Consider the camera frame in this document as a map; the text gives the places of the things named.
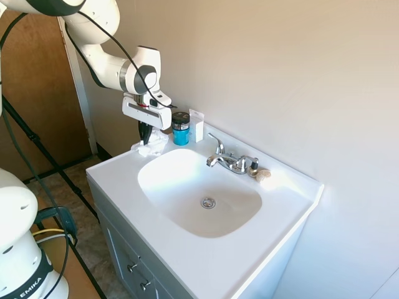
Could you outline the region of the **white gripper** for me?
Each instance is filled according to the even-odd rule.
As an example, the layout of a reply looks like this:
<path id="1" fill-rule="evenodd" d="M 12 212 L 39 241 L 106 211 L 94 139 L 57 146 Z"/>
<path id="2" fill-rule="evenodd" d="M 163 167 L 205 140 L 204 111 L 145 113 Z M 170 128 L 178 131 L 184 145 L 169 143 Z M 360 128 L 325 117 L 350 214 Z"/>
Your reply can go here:
<path id="1" fill-rule="evenodd" d="M 170 108 L 142 107 L 133 98 L 124 97 L 122 112 L 139 121 L 138 131 L 143 145 L 148 143 L 153 127 L 166 130 L 171 126 Z"/>

